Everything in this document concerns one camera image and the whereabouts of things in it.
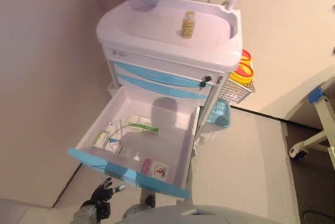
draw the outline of green item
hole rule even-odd
[[[141,128],[141,129],[144,129],[144,130],[147,130],[147,131],[153,131],[153,132],[158,132],[158,128],[156,127],[153,127],[153,126],[145,126],[145,125],[141,125],[141,124],[136,124],[136,123],[128,123],[129,126],[132,126],[132,127],[137,127],[137,128]]]

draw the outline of sticker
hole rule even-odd
[[[164,181],[166,182],[166,179],[168,177],[168,173],[169,173],[169,166],[161,163],[161,162],[157,162],[157,161],[153,161],[151,164],[151,177],[156,178],[160,181]]]

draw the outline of cart wheel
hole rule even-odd
[[[304,146],[303,142],[296,143],[289,150],[289,156],[293,160],[301,160],[308,154],[308,149]]]
[[[293,160],[301,160],[301,159],[303,159],[307,154],[308,154],[307,152],[301,150],[301,151],[299,151],[298,153],[296,153],[294,157],[292,157],[292,156],[290,156],[290,157],[291,157],[291,159],[293,159]]]

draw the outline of white packaging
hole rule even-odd
[[[107,131],[109,132],[109,139],[105,146],[105,150],[115,153],[122,137],[121,120],[109,122]]]

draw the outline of wall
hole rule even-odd
[[[0,198],[50,207],[78,166],[110,99],[95,27],[120,2],[0,0]]]
[[[335,0],[237,0],[243,46],[254,57],[256,74],[256,93],[238,106],[320,127],[313,107],[300,101],[335,75],[334,4]]]

